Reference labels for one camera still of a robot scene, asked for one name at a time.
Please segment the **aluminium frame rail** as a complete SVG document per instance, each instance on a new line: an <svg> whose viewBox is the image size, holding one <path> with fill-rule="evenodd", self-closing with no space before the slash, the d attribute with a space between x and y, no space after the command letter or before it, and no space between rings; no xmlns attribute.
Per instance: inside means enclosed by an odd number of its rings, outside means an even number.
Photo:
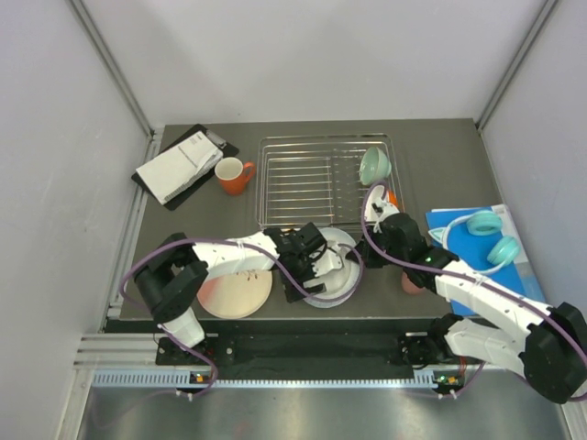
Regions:
<svg viewBox="0 0 587 440"><path fill-rule="evenodd" d="M146 136L152 138L155 130L141 108L125 74L122 72L114 54L102 35L102 32L95 23L90 10L84 1L81 0L65 0L65 3L71 9L84 34L89 39L98 58L103 63L108 75L114 83L114 86L117 88L141 131Z"/></svg>

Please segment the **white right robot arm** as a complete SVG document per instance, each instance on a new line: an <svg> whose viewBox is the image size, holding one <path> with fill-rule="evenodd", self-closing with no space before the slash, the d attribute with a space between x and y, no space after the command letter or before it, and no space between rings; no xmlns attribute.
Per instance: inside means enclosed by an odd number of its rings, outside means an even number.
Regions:
<svg viewBox="0 0 587 440"><path fill-rule="evenodd" d="M552 402L585 401L586 320L577 307L552 306L506 289L450 251L429 245L417 223L394 206L365 208L361 229L369 261L401 267L405 292L429 290L487 320L478 324L448 314L435 321L427 341L434 360L477 358L514 372Z"/></svg>

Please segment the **white blue-rimmed plate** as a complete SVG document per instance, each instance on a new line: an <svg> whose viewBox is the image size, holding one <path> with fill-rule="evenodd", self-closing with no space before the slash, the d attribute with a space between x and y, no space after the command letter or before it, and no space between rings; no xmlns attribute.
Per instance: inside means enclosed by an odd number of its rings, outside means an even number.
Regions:
<svg viewBox="0 0 587 440"><path fill-rule="evenodd" d="M335 227L323 227L320 233L327 241L327 245L345 243L356 246L356 241L346 232ZM360 264L357 261L342 259L343 269L331 272L325 277L318 278L326 284L326 291L310 297L304 301L316 308L331 308L345 302L351 295L353 286L360 279Z"/></svg>

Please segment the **pink cup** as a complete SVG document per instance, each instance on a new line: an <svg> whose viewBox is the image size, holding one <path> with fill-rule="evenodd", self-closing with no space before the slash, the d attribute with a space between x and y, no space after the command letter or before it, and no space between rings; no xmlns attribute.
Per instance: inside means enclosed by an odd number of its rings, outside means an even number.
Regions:
<svg viewBox="0 0 587 440"><path fill-rule="evenodd" d="M407 274L404 272L402 273L402 277L401 277L401 285L402 285L403 291L407 294L415 295L415 294L419 294L423 291L423 288L418 287L416 284L414 284L409 279Z"/></svg>

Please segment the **orange white bowl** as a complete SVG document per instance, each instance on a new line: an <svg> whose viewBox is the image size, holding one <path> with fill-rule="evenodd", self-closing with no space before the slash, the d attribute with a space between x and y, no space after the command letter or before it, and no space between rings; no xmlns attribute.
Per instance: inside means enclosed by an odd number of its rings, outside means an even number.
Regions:
<svg viewBox="0 0 587 440"><path fill-rule="evenodd" d="M398 206L399 206L399 203L398 203L398 201L397 201L397 198L396 198L396 196L395 196L395 194L394 194L394 192L393 192L393 191L389 191L389 192L388 192L388 200L389 200L389 202L390 202L391 204L393 204L394 206L396 206L396 207L398 207Z"/></svg>

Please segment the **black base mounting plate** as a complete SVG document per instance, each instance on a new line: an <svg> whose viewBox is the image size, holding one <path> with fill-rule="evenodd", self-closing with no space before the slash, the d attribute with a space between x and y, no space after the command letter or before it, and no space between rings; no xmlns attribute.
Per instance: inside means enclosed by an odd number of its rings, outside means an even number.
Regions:
<svg viewBox="0 0 587 440"><path fill-rule="evenodd" d="M158 343L158 365L204 365L207 361L225 376L334 374L339 369L423 369L462 363L459 356L433 347L420 335L217 335L193 347L178 345L169 337Z"/></svg>

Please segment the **white paper booklet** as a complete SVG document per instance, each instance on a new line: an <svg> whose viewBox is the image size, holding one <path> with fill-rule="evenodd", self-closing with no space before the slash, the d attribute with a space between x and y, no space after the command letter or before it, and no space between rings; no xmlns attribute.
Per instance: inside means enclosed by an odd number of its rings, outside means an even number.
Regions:
<svg viewBox="0 0 587 440"><path fill-rule="evenodd" d="M202 131L136 169L157 201L165 205L207 174L223 158L223 152Z"/></svg>

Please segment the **mint green bowl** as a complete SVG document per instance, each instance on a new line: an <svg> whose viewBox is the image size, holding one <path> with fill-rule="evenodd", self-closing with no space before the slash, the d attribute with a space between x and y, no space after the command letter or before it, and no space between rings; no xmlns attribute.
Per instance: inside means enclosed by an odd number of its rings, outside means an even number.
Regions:
<svg viewBox="0 0 587 440"><path fill-rule="evenodd" d="M370 186L374 182L388 178L392 172L392 164L388 156L381 148L371 147L363 155L359 176L364 186Z"/></svg>

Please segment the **teal cat-ear headphones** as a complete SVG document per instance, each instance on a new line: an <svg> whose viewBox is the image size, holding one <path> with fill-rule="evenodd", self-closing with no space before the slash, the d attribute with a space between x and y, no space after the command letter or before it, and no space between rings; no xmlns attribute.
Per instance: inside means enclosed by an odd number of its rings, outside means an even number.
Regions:
<svg viewBox="0 0 587 440"><path fill-rule="evenodd" d="M434 242L482 275L493 275L521 254L518 239L505 230L502 214L492 208L431 211L426 214Z"/></svg>

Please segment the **pink cream plate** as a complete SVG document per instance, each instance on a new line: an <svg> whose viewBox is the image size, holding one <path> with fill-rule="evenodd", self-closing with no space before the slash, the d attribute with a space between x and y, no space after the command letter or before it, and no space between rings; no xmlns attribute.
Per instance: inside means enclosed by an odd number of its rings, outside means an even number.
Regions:
<svg viewBox="0 0 587 440"><path fill-rule="evenodd" d="M240 319L257 312L270 296L272 273L247 270L207 280L196 298L201 306L221 319Z"/></svg>

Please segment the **orange mug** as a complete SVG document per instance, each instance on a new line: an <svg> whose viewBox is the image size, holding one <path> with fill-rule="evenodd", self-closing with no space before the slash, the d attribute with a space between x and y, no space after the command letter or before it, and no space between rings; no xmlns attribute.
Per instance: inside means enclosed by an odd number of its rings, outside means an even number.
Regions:
<svg viewBox="0 0 587 440"><path fill-rule="evenodd" d="M217 177L224 191L232 196L242 194L256 172L253 162L242 162L236 157L220 160L215 166Z"/></svg>

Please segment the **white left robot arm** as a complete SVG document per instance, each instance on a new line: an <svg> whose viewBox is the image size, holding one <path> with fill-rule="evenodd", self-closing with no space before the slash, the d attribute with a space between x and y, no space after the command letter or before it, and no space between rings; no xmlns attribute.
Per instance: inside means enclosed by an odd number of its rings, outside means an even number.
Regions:
<svg viewBox="0 0 587 440"><path fill-rule="evenodd" d="M208 350L192 309L201 287L224 276L271 270L279 270L300 296L337 305L358 289L365 265L349 234L313 223L229 239L174 234L132 266L119 292L125 295L133 282L153 322L176 344L178 355L194 364Z"/></svg>

